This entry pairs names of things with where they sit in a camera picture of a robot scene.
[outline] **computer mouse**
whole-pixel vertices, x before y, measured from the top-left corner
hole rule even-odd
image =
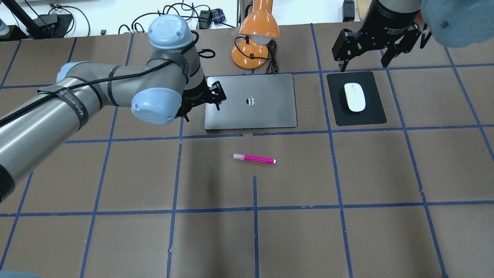
[[[362,86],[358,83],[346,83],[344,87],[346,103],[350,111],[360,112],[364,110],[366,107],[366,98]]]

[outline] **mouse pad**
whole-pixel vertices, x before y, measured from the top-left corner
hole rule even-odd
[[[353,126],[384,124],[387,122],[372,72],[333,73],[328,74],[327,79],[337,125]],[[346,83],[358,83],[362,86],[366,98],[364,110],[360,112],[350,111],[345,97],[344,86]]]

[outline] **desk lamp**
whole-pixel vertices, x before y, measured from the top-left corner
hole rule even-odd
[[[232,49],[232,60],[238,67],[256,69],[266,62],[269,54],[266,44],[271,39],[280,38],[280,29],[271,14],[272,10],[273,0],[254,0],[252,12],[242,22],[239,30],[239,34],[246,38],[238,43],[238,38],[235,39]]]

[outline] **laptop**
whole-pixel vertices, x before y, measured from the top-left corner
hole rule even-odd
[[[208,77],[219,81],[227,99],[216,109],[206,104],[204,128],[256,129],[297,126],[293,76],[289,73]]]

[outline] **table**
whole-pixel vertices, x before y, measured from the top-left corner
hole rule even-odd
[[[280,27],[294,129],[206,132],[204,106],[190,123],[153,126],[105,107],[0,204],[0,267],[53,278],[494,276],[494,41],[431,39],[387,69],[379,51],[355,58],[348,71],[373,72],[388,121],[339,127],[330,49],[360,24]],[[202,61],[207,76],[265,71],[231,62],[237,28],[199,32],[198,48],[217,53]],[[151,49],[147,34],[1,43],[0,114],[67,61],[143,66]]]

